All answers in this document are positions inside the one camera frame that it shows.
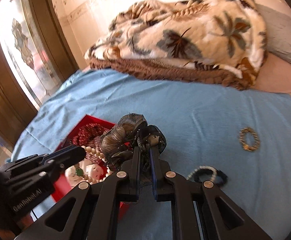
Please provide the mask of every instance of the floral blanket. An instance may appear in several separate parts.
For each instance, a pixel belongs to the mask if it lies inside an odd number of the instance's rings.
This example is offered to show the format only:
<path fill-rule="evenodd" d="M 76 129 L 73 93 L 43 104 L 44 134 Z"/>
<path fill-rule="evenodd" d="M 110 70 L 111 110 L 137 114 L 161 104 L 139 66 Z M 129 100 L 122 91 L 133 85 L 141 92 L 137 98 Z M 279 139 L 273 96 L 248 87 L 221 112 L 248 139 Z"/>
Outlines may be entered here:
<path fill-rule="evenodd" d="M 155 59 L 176 68 L 227 70 L 250 86 L 266 43 L 254 0 L 145 0 L 118 14 L 85 59 Z"/>

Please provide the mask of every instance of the silver screw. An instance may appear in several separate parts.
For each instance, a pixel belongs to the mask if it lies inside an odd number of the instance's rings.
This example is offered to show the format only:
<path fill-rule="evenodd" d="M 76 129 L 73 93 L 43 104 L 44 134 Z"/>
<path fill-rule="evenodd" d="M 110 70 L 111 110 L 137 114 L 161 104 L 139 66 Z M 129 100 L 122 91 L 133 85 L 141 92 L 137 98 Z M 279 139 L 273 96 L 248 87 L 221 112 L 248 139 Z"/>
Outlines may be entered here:
<path fill-rule="evenodd" d="M 174 177 L 176 176 L 176 174 L 175 174 L 174 171 L 168 171 L 168 172 L 166 173 L 166 176 L 167 176 L 168 178 L 174 178 Z"/>
<path fill-rule="evenodd" d="M 125 171 L 119 171 L 117 173 L 117 177 L 118 178 L 124 178 L 127 175 L 127 173 Z"/>
<path fill-rule="evenodd" d="M 213 187 L 213 182 L 210 181 L 210 180 L 207 180 L 203 183 L 204 187 L 207 187 L 207 188 L 212 188 Z"/>
<path fill-rule="evenodd" d="M 89 187 L 89 183 L 85 181 L 79 184 L 79 189 L 86 189 L 87 187 Z"/>

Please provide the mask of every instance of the green pendant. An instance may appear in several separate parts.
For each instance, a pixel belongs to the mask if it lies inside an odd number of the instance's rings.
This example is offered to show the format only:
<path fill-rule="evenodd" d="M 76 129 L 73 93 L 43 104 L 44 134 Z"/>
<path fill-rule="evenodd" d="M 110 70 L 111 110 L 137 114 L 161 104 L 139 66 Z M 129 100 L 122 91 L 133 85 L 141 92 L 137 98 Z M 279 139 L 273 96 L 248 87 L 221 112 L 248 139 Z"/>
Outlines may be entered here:
<path fill-rule="evenodd" d="M 75 175 L 79 176 L 79 177 L 83 177 L 83 169 L 81 168 L 78 168 L 78 169 L 75 169 Z"/>

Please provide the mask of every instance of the blue bed sheet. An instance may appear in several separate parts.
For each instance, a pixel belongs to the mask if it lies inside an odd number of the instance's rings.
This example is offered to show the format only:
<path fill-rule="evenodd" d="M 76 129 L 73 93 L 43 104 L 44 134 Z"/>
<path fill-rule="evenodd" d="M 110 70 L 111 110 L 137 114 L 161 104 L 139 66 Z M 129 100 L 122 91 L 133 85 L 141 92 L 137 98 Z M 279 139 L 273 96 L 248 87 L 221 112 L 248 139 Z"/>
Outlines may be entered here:
<path fill-rule="evenodd" d="M 77 72 L 39 110 L 21 134 L 13 160 L 50 153 L 85 114 L 117 122 L 143 114 L 164 133 L 161 158 L 187 176 L 199 165 L 228 175 L 223 191 L 274 240 L 291 231 L 291 98 L 219 85 L 140 81 L 114 70 Z M 239 132 L 252 127 L 260 148 L 247 152 Z M 47 199 L 38 215 L 53 204 Z M 151 187 L 118 226 L 117 239 L 172 239 L 170 203 L 156 203 Z"/>

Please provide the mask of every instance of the pearl bead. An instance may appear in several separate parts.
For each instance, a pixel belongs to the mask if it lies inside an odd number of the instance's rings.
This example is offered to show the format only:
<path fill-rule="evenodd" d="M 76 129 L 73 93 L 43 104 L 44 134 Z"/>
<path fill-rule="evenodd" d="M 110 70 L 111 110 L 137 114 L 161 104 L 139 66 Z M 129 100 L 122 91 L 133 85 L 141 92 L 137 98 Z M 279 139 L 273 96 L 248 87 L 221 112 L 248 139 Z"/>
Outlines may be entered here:
<path fill-rule="evenodd" d="M 87 153 L 91 153 L 92 152 L 92 148 L 90 146 L 86 147 L 86 152 Z"/>

